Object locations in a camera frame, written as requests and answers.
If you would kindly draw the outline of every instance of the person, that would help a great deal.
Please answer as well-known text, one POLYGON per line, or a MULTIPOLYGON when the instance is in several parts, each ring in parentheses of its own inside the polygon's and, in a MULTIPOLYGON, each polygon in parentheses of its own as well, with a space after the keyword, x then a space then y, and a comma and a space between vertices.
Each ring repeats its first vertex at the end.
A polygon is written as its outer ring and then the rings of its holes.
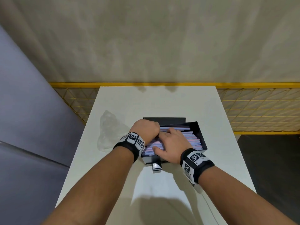
MULTIPOLYGON (((159 124, 154 121, 138 120, 130 132, 137 133, 145 145, 159 134, 165 151, 157 147, 153 150, 156 155, 171 163, 180 164, 182 153, 192 148, 180 131, 170 128, 167 132, 160 132, 159 124)), ((43 225, 105 224, 134 161, 132 151, 122 146, 115 147, 71 188, 43 225)), ((216 166, 204 170, 198 184, 228 224, 295 224, 273 205, 216 166)))

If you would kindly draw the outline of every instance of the white table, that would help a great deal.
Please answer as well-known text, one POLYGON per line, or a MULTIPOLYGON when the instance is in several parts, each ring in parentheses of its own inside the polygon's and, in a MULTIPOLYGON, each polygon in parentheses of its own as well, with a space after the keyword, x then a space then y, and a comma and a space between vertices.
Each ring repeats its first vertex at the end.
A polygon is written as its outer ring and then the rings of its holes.
MULTIPOLYGON (((208 147, 205 155, 255 191, 214 86, 101 87, 57 204, 106 155, 97 148, 105 110, 129 127, 143 117, 197 121, 208 147)), ((206 193, 199 189, 199 194, 189 184, 180 166, 162 166, 161 173, 153 174, 142 161, 133 164, 107 224, 226 224, 206 193)))

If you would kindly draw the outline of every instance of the wristband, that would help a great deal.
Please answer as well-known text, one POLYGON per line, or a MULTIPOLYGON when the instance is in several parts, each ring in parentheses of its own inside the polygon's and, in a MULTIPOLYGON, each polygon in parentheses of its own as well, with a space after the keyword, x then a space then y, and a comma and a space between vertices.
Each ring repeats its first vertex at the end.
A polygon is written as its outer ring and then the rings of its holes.
POLYGON ((201 152, 189 148, 181 154, 180 165, 189 181, 196 185, 203 171, 214 166, 214 163, 201 152))
POLYGON ((137 133, 130 132, 130 133, 126 134, 125 136, 121 137, 121 139, 114 146, 114 148, 118 147, 118 146, 128 148, 133 153, 133 155, 134 155, 133 162, 135 162, 137 160, 137 158, 141 155, 142 151, 144 150, 145 142, 141 138, 141 136, 139 136, 137 133))

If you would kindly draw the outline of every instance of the clear plastic bag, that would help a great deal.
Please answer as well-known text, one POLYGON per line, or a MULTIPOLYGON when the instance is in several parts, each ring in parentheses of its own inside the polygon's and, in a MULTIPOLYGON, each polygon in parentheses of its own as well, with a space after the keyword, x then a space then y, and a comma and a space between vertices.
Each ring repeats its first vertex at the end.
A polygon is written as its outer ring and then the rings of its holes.
POLYGON ((106 110, 100 117, 100 136, 98 138, 98 150, 110 152, 119 139, 129 133, 130 128, 117 117, 106 110))

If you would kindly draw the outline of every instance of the person's right hand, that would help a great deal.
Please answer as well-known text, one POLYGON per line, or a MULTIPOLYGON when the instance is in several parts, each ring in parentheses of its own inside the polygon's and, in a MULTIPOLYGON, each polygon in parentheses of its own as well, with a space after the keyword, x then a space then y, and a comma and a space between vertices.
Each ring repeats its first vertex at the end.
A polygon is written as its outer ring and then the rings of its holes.
POLYGON ((159 138, 165 146, 165 150, 153 146, 154 153, 171 163, 180 164, 181 154, 192 145, 179 130, 169 128, 167 132, 159 132, 159 138))

